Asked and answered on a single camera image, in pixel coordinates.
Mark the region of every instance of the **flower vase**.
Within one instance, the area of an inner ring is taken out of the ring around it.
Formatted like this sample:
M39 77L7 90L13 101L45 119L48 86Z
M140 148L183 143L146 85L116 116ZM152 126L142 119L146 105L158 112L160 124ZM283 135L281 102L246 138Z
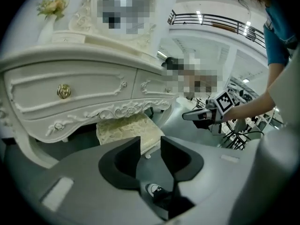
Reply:
M38 36L38 39L37 39L37 43L39 45L47 44L51 41L52 34L53 34L53 27L54 27L56 18L57 18L57 16L55 14L51 14L51 15L47 16L46 23L45 23L43 29L41 30L41 32Z

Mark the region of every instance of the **white vanity table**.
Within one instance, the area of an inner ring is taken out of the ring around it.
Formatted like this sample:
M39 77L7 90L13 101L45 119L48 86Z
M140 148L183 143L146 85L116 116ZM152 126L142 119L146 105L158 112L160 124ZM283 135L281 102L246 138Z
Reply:
M35 139L66 140L86 124L167 110L177 97L151 51L160 25L150 18L141 35L104 36L105 26L93 22L97 2L83 0L69 30L55 32L51 43L0 61L0 120L12 127L22 152L46 168L58 161Z

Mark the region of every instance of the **black metal railing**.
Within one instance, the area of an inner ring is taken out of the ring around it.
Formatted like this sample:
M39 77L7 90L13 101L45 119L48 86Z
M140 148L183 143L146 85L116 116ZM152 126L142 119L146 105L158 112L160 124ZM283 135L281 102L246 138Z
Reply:
M186 14L176 14L173 10L169 16L168 23L170 25L175 24L197 24L211 26L219 29L224 29L229 32L233 32L244 36L263 48L265 47L263 32L258 29L247 26L245 23L234 20L232 18L213 15L213 14L201 14L201 19L199 19L197 13L186 13Z

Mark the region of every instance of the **cushioned stool seat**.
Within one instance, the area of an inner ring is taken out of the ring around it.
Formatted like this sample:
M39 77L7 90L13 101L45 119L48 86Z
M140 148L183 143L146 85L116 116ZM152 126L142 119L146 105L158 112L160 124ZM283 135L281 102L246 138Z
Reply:
M164 133L144 113L97 123L97 138L100 145L136 136L141 137L141 154L150 158L150 153L160 148L160 137L164 136Z

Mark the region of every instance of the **gray floor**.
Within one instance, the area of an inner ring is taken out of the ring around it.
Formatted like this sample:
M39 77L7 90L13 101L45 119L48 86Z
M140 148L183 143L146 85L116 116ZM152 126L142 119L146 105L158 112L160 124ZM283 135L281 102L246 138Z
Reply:
M212 136L208 130L197 129L191 121L184 121L182 119L182 113L188 111L187 108L176 103L170 118L161 127L164 134L194 143L217 146L220 138ZM155 122L160 116L162 116L162 113L159 110L155 110L152 120ZM40 142L39 145L51 156L61 160L76 151L98 146L99 142L96 137L96 131L90 131L70 137L69 142L57 142L52 144ZM22 154L17 145L7 147L4 164L7 166L12 177L15 179L16 185L20 189L26 188L34 177L45 170L29 161ZM159 150L151 155L151 159L141 158L137 167L137 179L141 181L142 187L148 183L157 183L169 191L173 188L173 178L160 157ZM159 216L166 217L165 211L151 205L151 197L149 197L146 190L142 191L142 197Z

